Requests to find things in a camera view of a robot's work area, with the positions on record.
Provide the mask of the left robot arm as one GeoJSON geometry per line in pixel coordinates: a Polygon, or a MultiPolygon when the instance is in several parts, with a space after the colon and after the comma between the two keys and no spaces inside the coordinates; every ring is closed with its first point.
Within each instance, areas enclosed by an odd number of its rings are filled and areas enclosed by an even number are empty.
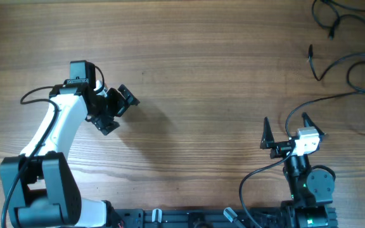
{"type": "Polygon", "coordinates": [[[5,201],[1,227],[123,227],[109,201],[85,199],[67,158],[82,122],[103,135],[119,127],[121,117],[139,100],[125,85],[107,88],[101,69],[86,60],[70,63],[70,76],[49,86],[49,108],[32,140],[18,156],[0,164],[5,201]]]}

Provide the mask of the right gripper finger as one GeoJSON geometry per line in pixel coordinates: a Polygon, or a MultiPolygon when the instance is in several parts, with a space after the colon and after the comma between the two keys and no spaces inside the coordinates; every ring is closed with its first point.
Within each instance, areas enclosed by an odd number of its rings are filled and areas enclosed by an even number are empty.
{"type": "Polygon", "coordinates": [[[306,112],[302,113],[302,119],[304,122],[304,127],[314,127],[319,134],[320,141],[322,141],[325,133],[311,120],[306,112]]]}
{"type": "Polygon", "coordinates": [[[260,141],[260,149],[271,149],[274,147],[274,136],[271,131],[271,126],[268,117],[264,118],[263,133],[260,141]]]}

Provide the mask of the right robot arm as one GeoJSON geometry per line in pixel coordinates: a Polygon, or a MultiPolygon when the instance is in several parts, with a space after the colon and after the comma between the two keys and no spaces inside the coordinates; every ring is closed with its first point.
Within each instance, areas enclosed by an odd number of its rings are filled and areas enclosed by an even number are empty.
{"type": "Polygon", "coordinates": [[[306,114],[304,127],[287,141],[274,140],[269,119],[264,119],[261,149],[270,149],[270,158],[284,159],[283,174],[288,182],[291,200],[281,203],[283,225],[297,228],[338,227],[333,202],[336,175],[324,165],[312,166],[309,155],[319,150],[325,133],[306,114]]]}

